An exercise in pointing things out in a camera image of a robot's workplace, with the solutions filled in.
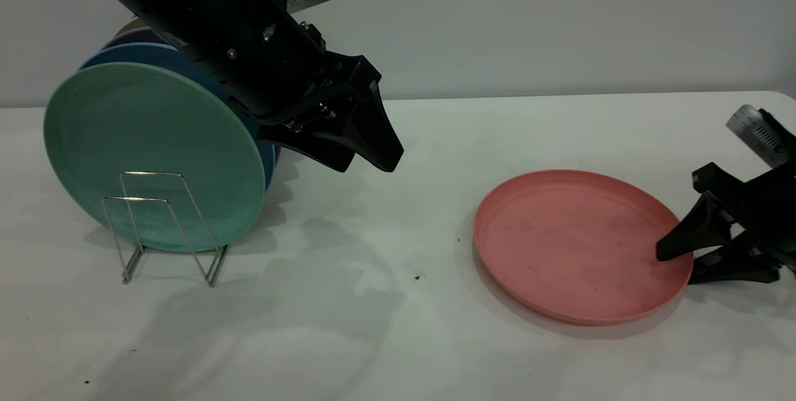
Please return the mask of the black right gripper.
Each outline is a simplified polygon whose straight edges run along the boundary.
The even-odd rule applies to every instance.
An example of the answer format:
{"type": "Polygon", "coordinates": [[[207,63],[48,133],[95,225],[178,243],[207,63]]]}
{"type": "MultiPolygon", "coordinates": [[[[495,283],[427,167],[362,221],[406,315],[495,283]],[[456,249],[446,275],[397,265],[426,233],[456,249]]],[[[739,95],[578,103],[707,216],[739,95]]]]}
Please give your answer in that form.
{"type": "Polygon", "coordinates": [[[793,161],[748,181],[714,163],[697,169],[693,187],[700,197],[657,242],[657,260],[719,246],[694,260],[689,285],[779,281],[782,265],[794,270],[794,172],[793,161]],[[733,225],[743,229],[734,239],[733,225]]]}

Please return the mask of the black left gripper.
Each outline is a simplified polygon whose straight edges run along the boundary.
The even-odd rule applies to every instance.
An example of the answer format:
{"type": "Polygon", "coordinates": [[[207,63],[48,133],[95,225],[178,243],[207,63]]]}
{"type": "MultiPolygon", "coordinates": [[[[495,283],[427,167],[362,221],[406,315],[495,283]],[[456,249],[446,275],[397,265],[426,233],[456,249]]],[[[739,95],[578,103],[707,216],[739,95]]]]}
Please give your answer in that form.
{"type": "Polygon", "coordinates": [[[266,124],[257,140],[345,172],[355,155],[384,172],[404,148],[382,103],[381,73],[364,56],[326,49],[273,0],[208,0],[205,68],[266,124]],[[294,132],[302,124],[312,130],[294,132]]]}

